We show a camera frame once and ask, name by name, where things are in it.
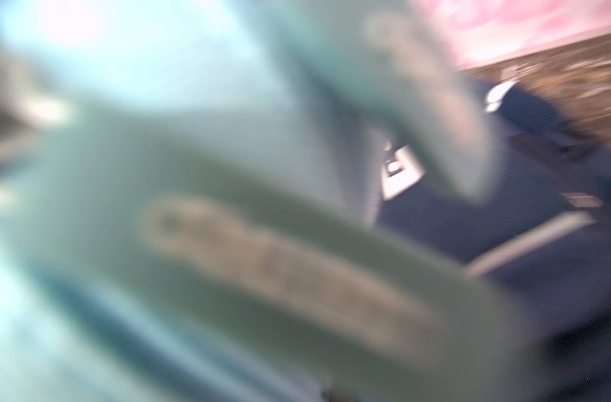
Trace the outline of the light blue pencil pouch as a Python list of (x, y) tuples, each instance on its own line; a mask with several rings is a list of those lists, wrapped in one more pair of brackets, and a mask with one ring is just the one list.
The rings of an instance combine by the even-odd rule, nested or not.
[(535, 401), (517, 300), (374, 224), (504, 150), (409, 1), (0, 1), (0, 401)]

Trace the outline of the navy blue student backpack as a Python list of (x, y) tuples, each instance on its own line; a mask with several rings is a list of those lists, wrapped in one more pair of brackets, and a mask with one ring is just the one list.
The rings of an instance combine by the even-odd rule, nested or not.
[(377, 222), (511, 298), (541, 356), (530, 400), (611, 401), (611, 149), (512, 82), (472, 85), (505, 153), (489, 198), (446, 199), (421, 179)]

